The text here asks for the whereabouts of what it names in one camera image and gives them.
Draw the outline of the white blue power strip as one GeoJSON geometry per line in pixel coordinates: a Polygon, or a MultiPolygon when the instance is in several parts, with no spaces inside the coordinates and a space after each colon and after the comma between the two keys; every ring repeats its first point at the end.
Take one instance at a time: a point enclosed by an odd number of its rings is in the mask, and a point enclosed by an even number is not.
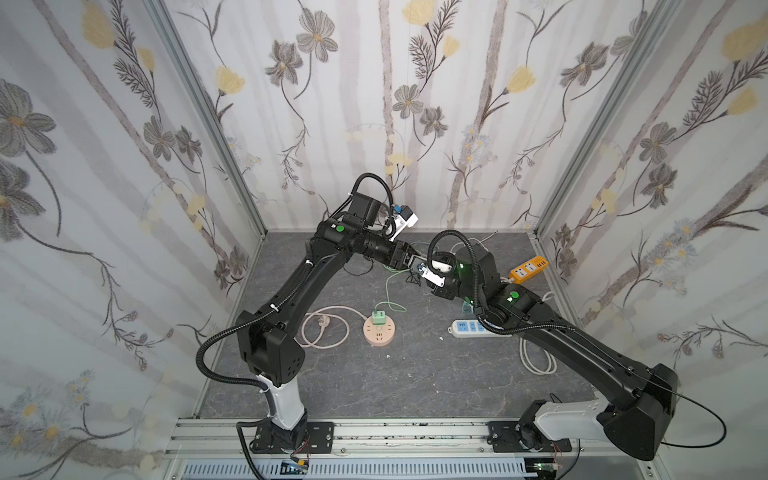
{"type": "Polygon", "coordinates": [[[449,327],[449,333],[455,338],[494,338],[497,333],[485,329],[477,320],[454,320],[449,327]]]}

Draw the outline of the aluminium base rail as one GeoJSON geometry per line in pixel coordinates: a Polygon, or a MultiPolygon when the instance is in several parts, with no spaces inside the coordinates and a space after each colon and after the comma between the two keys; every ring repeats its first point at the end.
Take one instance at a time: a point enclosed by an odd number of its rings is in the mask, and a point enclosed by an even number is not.
{"type": "Polygon", "coordinates": [[[512,444],[513,422],[485,418],[325,419],[310,423],[306,450],[267,445],[262,424],[180,420],[165,450],[162,479],[253,479],[260,461],[316,459],[521,458],[528,479],[667,479],[660,460],[635,460],[606,442],[563,440],[539,450],[512,444]]]}

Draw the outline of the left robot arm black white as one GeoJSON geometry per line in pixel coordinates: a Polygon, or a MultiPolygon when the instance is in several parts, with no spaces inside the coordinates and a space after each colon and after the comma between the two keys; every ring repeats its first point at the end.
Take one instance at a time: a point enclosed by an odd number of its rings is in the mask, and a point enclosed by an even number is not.
{"type": "Polygon", "coordinates": [[[278,292],[256,312],[242,311],[231,327],[208,338],[196,353],[196,366],[206,378],[252,386],[265,395],[269,415],[261,424],[267,429],[270,448],[289,453],[308,448],[308,414],[296,380],[306,352],[295,336],[325,286],[354,255],[403,270],[417,254],[398,238],[417,222],[416,214],[396,204],[390,189],[384,202],[361,193],[359,187],[366,179],[384,182],[376,174],[361,174],[347,198],[306,241],[303,260],[278,292]],[[207,351],[231,335],[238,339],[243,361],[252,373],[249,378],[219,374],[206,365],[207,351]]]}

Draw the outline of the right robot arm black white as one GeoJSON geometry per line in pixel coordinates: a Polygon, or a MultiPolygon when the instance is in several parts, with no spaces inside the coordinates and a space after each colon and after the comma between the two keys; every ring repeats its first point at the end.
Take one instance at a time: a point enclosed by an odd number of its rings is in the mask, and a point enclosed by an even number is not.
{"type": "Polygon", "coordinates": [[[525,286],[503,281],[493,255],[483,249],[428,253],[419,271],[434,295],[470,303],[488,332],[537,345],[600,393],[594,403],[534,401],[515,428],[523,449],[586,439],[608,441],[638,460],[655,457],[677,403],[672,369],[650,368],[594,339],[525,286]]]}

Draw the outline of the green USB charger plug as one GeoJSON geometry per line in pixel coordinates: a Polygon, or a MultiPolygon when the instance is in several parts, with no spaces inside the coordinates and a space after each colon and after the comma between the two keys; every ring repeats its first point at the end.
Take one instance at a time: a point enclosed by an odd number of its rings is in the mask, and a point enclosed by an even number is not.
{"type": "Polygon", "coordinates": [[[385,325],[387,322],[387,315],[383,310],[374,310],[371,316],[371,322],[373,325],[385,325]]]}

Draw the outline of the round pink power socket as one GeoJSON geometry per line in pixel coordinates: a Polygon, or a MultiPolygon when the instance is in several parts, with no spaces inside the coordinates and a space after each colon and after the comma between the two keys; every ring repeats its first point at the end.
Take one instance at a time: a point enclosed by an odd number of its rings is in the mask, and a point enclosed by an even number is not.
{"type": "Polygon", "coordinates": [[[395,323],[389,316],[380,323],[375,323],[372,317],[368,317],[363,324],[364,338],[373,347],[389,345],[394,339],[395,332],[395,323]]]}

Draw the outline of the orange power strip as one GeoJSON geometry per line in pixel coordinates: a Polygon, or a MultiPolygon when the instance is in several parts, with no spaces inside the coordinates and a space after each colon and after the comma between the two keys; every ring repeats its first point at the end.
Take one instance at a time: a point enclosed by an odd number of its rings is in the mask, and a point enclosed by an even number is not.
{"type": "Polygon", "coordinates": [[[523,284],[526,281],[543,273],[549,266],[549,262],[543,256],[535,256],[521,265],[510,270],[508,279],[515,284],[523,284]]]}

